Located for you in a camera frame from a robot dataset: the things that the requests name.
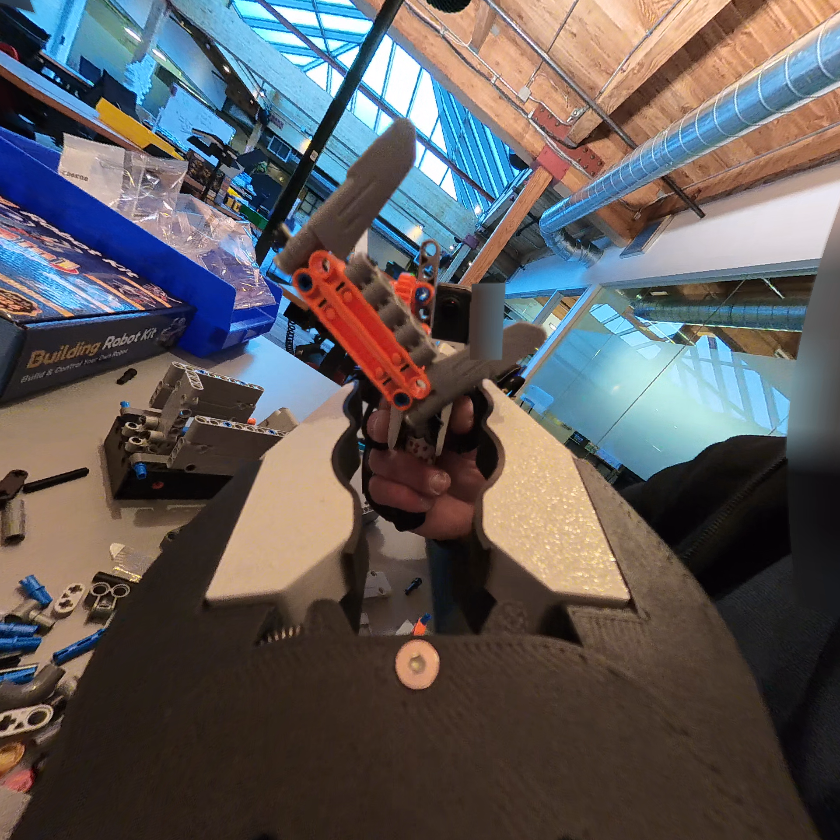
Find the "orange and grey wing assembly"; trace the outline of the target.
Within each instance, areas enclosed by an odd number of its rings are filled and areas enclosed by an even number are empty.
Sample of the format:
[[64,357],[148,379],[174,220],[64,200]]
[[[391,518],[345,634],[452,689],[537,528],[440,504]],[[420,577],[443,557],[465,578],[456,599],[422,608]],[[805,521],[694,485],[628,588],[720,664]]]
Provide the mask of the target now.
[[[276,257],[297,294],[361,372],[408,422],[431,416],[436,251],[418,275],[393,280],[356,245],[414,166],[416,132],[396,120],[348,170],[344,182]],[[547,335],[539,325],[503,329],[507,371]]]

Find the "person's right forearm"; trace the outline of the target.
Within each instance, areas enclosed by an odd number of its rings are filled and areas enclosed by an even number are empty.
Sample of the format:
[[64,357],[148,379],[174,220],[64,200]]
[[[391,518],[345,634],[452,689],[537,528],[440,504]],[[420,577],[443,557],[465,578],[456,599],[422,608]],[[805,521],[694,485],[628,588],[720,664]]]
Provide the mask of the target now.
[[718,599],[791,551],[786,445],[730,437],[621,494]]

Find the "yellow plastic bin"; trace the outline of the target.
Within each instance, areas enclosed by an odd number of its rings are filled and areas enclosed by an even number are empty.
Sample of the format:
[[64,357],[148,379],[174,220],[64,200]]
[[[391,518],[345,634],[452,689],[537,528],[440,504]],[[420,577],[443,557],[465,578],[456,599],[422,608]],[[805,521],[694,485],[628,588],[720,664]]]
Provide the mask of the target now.
[[131,141],[148,155],[178,161],[184,160],[174,146],[105,98],[99,99],[96,111],[102,123],[124,139]]

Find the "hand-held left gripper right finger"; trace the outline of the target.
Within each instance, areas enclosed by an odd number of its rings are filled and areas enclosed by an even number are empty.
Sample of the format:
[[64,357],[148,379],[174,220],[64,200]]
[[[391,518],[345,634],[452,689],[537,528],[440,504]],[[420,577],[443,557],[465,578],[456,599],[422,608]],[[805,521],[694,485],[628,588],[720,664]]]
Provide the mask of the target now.
[[489,380],[476,421],[497,456],[477,504],[482,633],[640,634],[642,622],[577,459]]

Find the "blue robot kit box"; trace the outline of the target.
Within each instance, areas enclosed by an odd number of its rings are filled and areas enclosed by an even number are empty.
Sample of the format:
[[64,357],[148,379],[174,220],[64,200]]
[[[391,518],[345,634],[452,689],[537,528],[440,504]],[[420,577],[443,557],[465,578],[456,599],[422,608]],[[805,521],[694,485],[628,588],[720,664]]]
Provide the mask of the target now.
[[194,311],[2,196],[2,403],[165,352]]

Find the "silver ventilation duct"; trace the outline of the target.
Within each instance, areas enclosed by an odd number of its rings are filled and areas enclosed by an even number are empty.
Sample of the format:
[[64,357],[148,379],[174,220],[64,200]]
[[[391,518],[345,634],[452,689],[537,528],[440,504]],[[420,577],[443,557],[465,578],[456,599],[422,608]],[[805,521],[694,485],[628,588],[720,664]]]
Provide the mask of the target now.
[[555,255],[562,234],[617,199],[797,110],[839,85],[839,14],[663,129],[590,184],[547,209],[540,234]]

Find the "blue plastic bin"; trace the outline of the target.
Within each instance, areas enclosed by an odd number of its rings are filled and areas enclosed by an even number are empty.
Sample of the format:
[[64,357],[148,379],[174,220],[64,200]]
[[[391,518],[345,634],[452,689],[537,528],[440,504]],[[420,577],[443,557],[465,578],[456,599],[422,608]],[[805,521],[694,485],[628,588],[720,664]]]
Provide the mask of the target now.
[[89,246],[194,307],[180,347],[204,358],[269,332],[279,308],[235,309],[235,289],[60,175],[60,154],[1,129],[1,193],[72,240]]

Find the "grey building kit robot assembly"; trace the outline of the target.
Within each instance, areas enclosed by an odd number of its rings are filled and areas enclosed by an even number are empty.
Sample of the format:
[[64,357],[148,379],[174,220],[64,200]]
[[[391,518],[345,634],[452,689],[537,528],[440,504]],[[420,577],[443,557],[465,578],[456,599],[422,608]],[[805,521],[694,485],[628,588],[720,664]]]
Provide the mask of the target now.
[[286,407],[257,423],[263,393],[259,385],[171,363],[147,407],[121,404],[103,442],[112,498],[211,499],[298,425]]

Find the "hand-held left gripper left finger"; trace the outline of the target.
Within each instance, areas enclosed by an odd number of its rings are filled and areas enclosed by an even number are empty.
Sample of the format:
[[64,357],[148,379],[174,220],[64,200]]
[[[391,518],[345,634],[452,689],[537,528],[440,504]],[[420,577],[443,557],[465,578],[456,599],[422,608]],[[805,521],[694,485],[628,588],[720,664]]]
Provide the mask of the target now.
[[361,622],[369,571],[360,468],[361,384],[345,385],[261,461],[206,591],[212,606],[268,604],[285,624],[339,603]]

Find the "person's right hand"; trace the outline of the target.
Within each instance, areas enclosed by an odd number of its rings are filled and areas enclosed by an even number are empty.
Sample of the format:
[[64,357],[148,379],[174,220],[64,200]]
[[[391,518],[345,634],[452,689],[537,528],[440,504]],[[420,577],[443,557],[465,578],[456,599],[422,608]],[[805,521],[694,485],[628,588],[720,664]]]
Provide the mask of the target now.
[[480,391],[453,404],[440,455],[433,463],[387,445],[391,413],[386,402],[366,416],[362,486],[368,504],[398,530],[426,539],[467,538],[473,529],[476,500],[487,483],[477,464],[487,400]]

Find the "bundle of clear plastic bags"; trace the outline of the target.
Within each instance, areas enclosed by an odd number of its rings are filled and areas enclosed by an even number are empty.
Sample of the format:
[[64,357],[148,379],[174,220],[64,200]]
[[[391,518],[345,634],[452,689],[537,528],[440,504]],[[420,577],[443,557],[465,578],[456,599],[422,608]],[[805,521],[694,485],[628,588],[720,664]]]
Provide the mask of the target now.
[[58,172],[234,288],[234,309],[276,302],[250,227],[182,194],[187,163],[64,134]]

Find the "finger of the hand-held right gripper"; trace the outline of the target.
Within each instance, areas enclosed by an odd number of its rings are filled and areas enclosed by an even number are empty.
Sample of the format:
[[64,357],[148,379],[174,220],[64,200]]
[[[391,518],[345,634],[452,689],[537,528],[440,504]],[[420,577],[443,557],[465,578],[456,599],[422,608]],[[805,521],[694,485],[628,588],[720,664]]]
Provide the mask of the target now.
[[508,371],[502,356],[503,317],[506,284],[481,281],[471,288],[469,310],[469,355],[473,361],[490,364],[489,371],[476,379],[469,389],[475,392],[481,379],[496,380]]

